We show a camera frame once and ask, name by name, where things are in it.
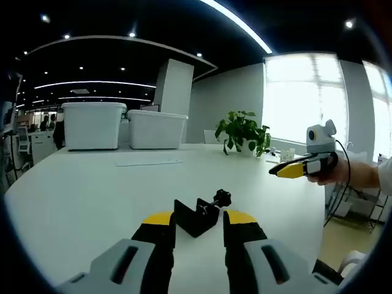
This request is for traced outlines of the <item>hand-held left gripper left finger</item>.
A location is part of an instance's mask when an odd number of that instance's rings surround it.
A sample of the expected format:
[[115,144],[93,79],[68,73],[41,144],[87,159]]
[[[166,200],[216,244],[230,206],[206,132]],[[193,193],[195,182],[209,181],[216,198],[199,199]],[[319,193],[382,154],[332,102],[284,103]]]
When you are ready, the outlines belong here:
[[130,239],[96,257],[87,273],[56,288],[58,293],[167,293],[176,241],[175,214],[147,217]]

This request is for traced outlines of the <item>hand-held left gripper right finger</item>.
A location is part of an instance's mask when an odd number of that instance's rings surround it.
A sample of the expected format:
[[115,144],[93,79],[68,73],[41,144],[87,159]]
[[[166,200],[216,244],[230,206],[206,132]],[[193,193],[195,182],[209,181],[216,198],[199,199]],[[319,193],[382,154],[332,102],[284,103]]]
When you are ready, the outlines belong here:
[[300,255],[268,239],[249,214],[225,210],[223,224],[230,293],[337,292],[337,285],[310,272]]

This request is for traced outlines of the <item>person's right hand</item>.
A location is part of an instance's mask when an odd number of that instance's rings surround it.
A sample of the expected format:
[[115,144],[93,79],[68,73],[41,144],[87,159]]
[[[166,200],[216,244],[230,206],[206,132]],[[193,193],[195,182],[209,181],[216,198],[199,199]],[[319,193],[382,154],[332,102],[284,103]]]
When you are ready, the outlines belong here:
[[317,183],[319,186],[325,186],[331,183],[343,183],[349,179],[349,164],[342,157],[337,158],[334,168],[325,170],[317,175],[307,175],[307,180],[311,183]]

